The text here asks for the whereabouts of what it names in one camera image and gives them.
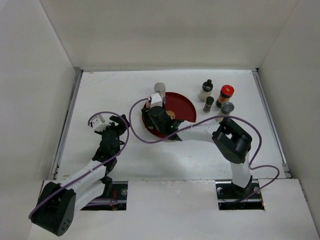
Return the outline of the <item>blue label silver lid jar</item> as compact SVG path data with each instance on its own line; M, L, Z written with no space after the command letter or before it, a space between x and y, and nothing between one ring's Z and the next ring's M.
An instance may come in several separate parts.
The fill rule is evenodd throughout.
M154 91L161 96L162 102L165 104L166 103L166 85L163 82L157 82L154 85Z

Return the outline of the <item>small black cap pepper bottle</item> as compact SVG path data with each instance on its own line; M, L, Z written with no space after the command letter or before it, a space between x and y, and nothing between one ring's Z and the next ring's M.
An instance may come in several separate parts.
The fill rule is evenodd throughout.
M211 108L212 108L212 105L214 103L214 98L212 96L208 96L205 100L205 104L204 104L204 107L203 107L203 112L204 113L209 113L211 111Z

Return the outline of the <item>black cap white powder bottle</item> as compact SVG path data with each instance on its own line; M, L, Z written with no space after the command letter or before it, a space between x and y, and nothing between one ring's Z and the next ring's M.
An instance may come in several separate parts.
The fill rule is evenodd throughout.
M207 97L211 96L213 88L214 88L214 85L213 85L212 80L211 79L207 79L205 82L202 83L198 98L201 101L205 102Z

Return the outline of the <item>grey lid white powder jar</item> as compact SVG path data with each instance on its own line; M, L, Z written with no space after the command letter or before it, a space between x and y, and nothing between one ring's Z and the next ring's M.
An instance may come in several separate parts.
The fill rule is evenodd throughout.
M232 102L224 102L221 105L220 112L218 113L218 117L215 119L216 122L221 122L223 118L227 115L230 115L235 109L235 106Z

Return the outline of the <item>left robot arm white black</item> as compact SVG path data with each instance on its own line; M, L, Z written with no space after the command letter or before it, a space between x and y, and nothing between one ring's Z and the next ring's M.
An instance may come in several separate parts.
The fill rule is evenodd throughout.
M42 189L36 207L28 218L44 230L60 237L74 219L77 211L93 199L108 199L112 195L112 179L108 174L117 163L117 156L127 141L120 139L129 133L130 123L124 114L110 113L110 122L101 120L97 114L88 125L101 136L99 147L89 163L70 178L61 182L48 182Z

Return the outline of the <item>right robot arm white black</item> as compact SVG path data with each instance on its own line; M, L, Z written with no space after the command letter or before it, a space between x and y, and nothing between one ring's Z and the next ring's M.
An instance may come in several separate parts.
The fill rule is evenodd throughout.
M252 137L235 121L225 117L219 123L192 123L172 119L160 106L141 110L144 125L156 129L171 141L199 141L213 143L223 157L230 162L232 192L245 198L250 192L252 175L249 170L248 154Z

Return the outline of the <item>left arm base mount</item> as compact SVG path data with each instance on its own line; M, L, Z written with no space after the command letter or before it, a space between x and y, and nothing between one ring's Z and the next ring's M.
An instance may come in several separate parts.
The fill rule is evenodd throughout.
M126 211L128 182L114 181L108 195L103 193L83 207L82 211Z

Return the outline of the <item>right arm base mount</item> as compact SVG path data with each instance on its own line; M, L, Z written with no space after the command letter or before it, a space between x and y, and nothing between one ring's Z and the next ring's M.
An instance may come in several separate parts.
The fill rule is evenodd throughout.
M221 211L264 210L260 185L254 180L249 187L242 189L231 181L215 183L218 208Z

